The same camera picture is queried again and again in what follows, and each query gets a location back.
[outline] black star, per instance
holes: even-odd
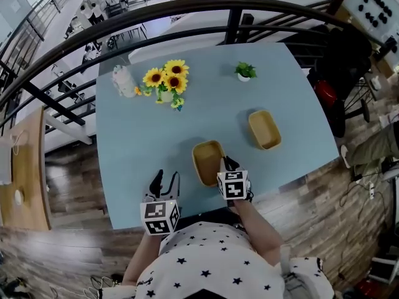
[[[201,276],[207,277],[207,276],[209,276],[209,275],[212,275],[212,273],[210,273],[209,270],[205,270],[205,271],[203,270],[203,271],[202,271]]]

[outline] light blue table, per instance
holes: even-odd
[[[284,44],[208,47],[129,66],[136,81],[152,67],[185,59],[189,84],[181,112],[151,97],[120,97],[111,74],[97,79],[97,140],[101,178],[114,229],[140,226],[142,192],[159,169],[164,186],[181,176],[182,216],[224,207],[218,188],[203,186],[193,147],[219,141],[249,172],[255,195],[293,181],[338,157],[327,119],[304,73]],[[238,62],[256,67],[258,78],[242,83]],[[282,137],[270,151],[255,147],[248,115],[269,110]]]

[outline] black and white marker cube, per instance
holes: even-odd
[[[148,235],[167,235],[175,231],[180,217],[176,200],[143,202],[140,215]]]
[[[218,173],[218,186],[225,200],[245,199],[249,190],[248,171]]]

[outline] flower bouquet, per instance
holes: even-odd
[[[135,93],[149,97],[155,89],[156,103],[171,102],[170,106],[180,111],[185,103],[181,94],[187,87],[188,69],[184,60],[170,60],[162,69],[152,68],[143,77],[145,85],[136,87]]]

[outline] small potted plant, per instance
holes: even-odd
[[[255,67],[245,62],[239,62],[235,73],[242,82],[248,82],[251,78],[256,77]]]

